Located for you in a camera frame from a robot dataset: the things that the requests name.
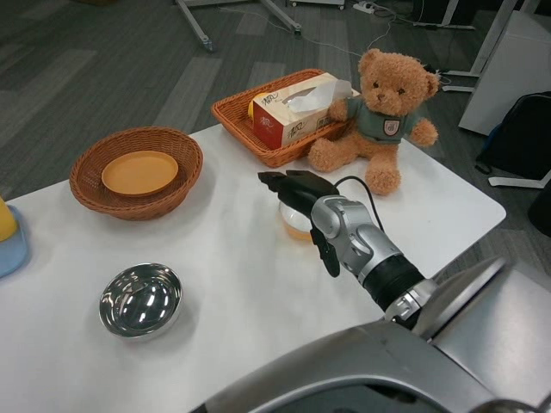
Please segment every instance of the gray carpet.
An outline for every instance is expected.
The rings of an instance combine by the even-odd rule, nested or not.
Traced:
[[[407,2],[381,3],[408,8]],[[259,3],[229,7],[268,15]],[[300,4],[286,11],[303,25],[306,39],[358,53],[387,30],[387,18],[351,7]],[[108,7],[2,1],[0,194],[9,200],[66,179],[80,153],[121,129],[166,125],[192,133],[211,126],[213,102],[283,74],[318,67],[358,85],[357,56],[297,40],[256,15],[216,8],[194,14],[215,53],[202,49],[170,0],[119,0]],[[375,45],[435,67],[467,70],[493,16],[479,12],[476,31],[394,24]],[[270,22],[280,24],[273,17]],[[524,259],[551,274],[551,239],[526,218],[537,191],[491,188],[473,168],[484,137],[457,127],[467,99],[439,93],[422,108],[441,134],[427,153],[501,203],[507,219],[441,276],[495,255]]]

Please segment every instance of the rectangular wicker basket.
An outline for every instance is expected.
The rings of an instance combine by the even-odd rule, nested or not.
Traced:
[[[271,150],[252,132],[252,121],[247,114],[249,103],[259,93],[272,92],[322,73],[324,72],[317,69],[297,71],[262,86],[257,86],[237,95],[227,97],[212,106],[213,115],[224,125],[229,133],[254,153],[258,159],[270,168],[277,168],[285,163],[306,156],[313,141],[318,138],[339,138],[346,130],[348,124],[343,122],[331,123],[290,145]]]

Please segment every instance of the round wicker basket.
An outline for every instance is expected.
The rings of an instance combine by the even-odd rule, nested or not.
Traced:
[[[126,197],[103,185],[102,171],[112,160],[134,151],[161,151],[178,162],[178,174],[165,189],[142,197]],[[73,165],[69,183],[85,207],[120,219],[146,220],[169,213],[193,187],[203,163],[199,145],[168,127],[137,127],[114,133],[89,148]]]

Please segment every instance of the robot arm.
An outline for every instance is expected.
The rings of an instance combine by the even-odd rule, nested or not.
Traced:
[[[312,221],[312,239],[328,272],[348,269],[385,312],[387,320],[412,328],[436,289],[371,219],[361,203],[348,200],[309,171],[258,174],[279,199]]]

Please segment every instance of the teddy bear's foot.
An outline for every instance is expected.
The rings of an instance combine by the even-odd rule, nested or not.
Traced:
[[[374,194],[389,195],[398,189],[401,176],[394,168],[369,168],[365,175],[365,182]]]
[[[338,142],[316,140],[308,153],[308,161],[321,172],[332,172],[352,162],[357,157],[357,148],[353,141],[347,138],[342,138]]]

